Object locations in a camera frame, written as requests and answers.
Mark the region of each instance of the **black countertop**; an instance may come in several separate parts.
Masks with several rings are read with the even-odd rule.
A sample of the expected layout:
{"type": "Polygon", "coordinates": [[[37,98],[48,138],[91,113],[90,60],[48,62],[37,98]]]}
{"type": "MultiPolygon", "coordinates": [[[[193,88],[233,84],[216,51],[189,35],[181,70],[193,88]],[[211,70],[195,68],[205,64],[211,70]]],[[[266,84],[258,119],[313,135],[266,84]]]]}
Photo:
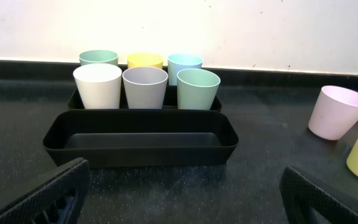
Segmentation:
{"type": "MultiPolygon", "coordinates": [[[[42,147],[67,110],[73,82],[0,80],[0,191],[56,167],[42,147]]],[[[221,86],[240,142],[226,165],[92,170],[78,223],[286,223],[278,183],[293,165],[358,198],[346,157],[358,123],[339,141],[308,129],[318,88],[221,86]]]]}

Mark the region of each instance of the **tray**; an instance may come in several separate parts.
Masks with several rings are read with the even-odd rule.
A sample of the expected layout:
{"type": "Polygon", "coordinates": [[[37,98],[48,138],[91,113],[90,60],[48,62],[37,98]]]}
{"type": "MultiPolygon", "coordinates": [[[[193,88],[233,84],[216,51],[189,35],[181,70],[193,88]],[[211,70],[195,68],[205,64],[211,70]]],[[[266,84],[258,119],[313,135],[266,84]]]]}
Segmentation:
{"type": "MultiPolygon", "coordinates": [[[[167,86],[165,90],[164,102],[162,104],[163,110],[177,110],[178,109],[178,98],[177,98],[177,86],[167,86]]],[[[80,92],[78,89],[74,91],[67,103],[68,110],[85,110],[82,104],[80,92]]],[[[119,101],[119,109],[128,109],[127,96],[125,94],[124,85],[121,86],[121,95],[119,101]]],[[[211,111],[221,111],[222,104],[215,96],[212,102],[211,111]]]]}
{"type": "Polygon", "coordinates": [[[44,138],[56,165],[84,157],[91,168],[224,164],[239,138],[215,111],[76,110],[44,138]]]}

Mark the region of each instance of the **empty black tray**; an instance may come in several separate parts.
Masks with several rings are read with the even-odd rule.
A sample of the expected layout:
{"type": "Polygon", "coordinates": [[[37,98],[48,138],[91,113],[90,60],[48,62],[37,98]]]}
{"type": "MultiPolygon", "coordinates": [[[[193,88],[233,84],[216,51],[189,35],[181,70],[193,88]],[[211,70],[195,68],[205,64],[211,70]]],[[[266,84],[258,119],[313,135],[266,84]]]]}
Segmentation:
{"type": "Polygon", "coordinates": [[[57,165],[91,168],[224,164],[239,139],[215,111],[76,110],[57,117],[44,147],[57,165]]]}
{"type": "MultiPolygon", "coordinates": [[[[165,90],[164,102],[162,103],[162,109],[166,110],[177,110],[178,109],[178,98],[177,98],[177,86],[167,86],[165,90]]],[[[80,92],[78,89],[74,91],[67,103],[68,110],[84,110],[84,104],[82,103],[80,92]]],[[[121,95],[119,100],[120,109],[128,109],[127,96],[125,94],[124,85],[121,86],[121,95]]],[[[214,101],[212,102],[211,109],[212,111],[221,111],[222,104],[215,96],[214,101]]]]}

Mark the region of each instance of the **black tray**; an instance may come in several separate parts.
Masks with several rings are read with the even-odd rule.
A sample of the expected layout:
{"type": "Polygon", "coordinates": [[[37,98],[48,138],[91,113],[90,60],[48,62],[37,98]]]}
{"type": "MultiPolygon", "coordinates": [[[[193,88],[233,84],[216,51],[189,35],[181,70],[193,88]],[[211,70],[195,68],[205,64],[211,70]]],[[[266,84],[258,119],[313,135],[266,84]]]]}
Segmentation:
{"type": "MultiPolygon", "coordinates": [[[[162,109],[164,110],[177,110],[178,109],[178,98],[177,98],[177,86],[167,86],[165,90],[164,102],[162,103],[162,109]]],[[[68,110],[85,110],[84,104],[82,103],[80,92],[78,89],[74,91],[67,103],[68,110]]],[[[119,109],[128,109],[127,96],[125,94],[124,85],[121,86],[121,95],[119,100],[119,109]]],[[[215,96],[212,102],[212,111],[221,111],[222,104],[215,96]]]]}
{"type": "Polygon", "coordinates": [[[239,138],[215,111],[76,110],[57,117],[44,147],[57,165],[91,168],[224,164],[239,138]]]}

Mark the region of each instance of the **light blue cup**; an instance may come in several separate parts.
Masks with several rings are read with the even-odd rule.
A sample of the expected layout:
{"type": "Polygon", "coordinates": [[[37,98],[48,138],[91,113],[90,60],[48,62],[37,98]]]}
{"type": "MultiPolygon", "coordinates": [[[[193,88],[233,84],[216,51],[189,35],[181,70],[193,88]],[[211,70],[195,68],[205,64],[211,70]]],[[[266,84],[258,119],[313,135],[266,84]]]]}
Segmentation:
{"type": "Polygon", "coordinates": [[[91,63],[108,63],[118,66],[118,54],[110,50],[89,50],[80,54],[80,63],[81,66],[91,63]]]}
{"type": "Polygon", "coordinates": [[[201,68],[203,59],[190,54],[171,54],[168,56],[168,84],[178,84],[178,72],[186,68],[201,68]]]}
{"type": "Polygon", "coordinates": [[[212,72],[187,68],[178,72],[178,109],[209,110],[221,79],[212,72]]]}

